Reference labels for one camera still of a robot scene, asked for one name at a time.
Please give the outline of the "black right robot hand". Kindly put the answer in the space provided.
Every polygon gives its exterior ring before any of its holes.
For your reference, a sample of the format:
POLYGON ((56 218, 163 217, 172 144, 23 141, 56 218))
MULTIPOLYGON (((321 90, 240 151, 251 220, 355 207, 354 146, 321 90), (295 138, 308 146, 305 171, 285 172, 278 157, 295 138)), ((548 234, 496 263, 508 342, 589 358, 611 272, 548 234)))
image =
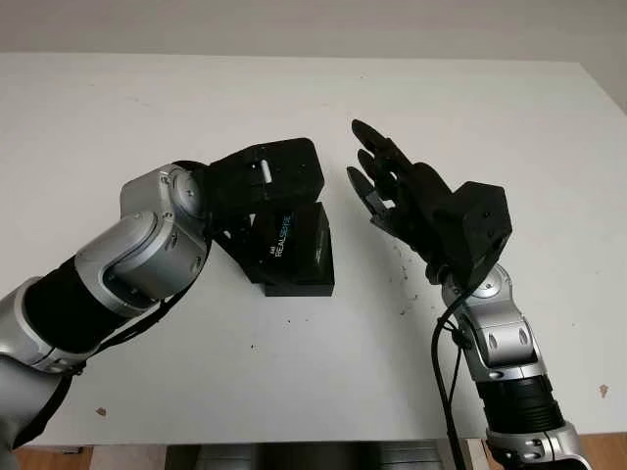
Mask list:
POLYGON ((391 138, 366 122, 354 119, 351 128, 362 144, 357 153, 361 166, 349 166, 347 174, 371 223, 425 261, 431 284, 444 284, 453 271, 434 214, 452 191, 434 168, 411 162, 391 138))

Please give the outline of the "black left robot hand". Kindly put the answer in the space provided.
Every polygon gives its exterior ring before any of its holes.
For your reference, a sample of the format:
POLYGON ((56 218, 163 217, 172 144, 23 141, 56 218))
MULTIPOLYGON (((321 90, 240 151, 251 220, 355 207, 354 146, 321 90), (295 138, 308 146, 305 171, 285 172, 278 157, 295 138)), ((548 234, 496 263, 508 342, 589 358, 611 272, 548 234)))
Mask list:
POLYGON ((269 285, 273 279, 256 251, 253 224, 256 214, 221 215, 211 225, 212 238, 242 268, 253 284, 269 285))

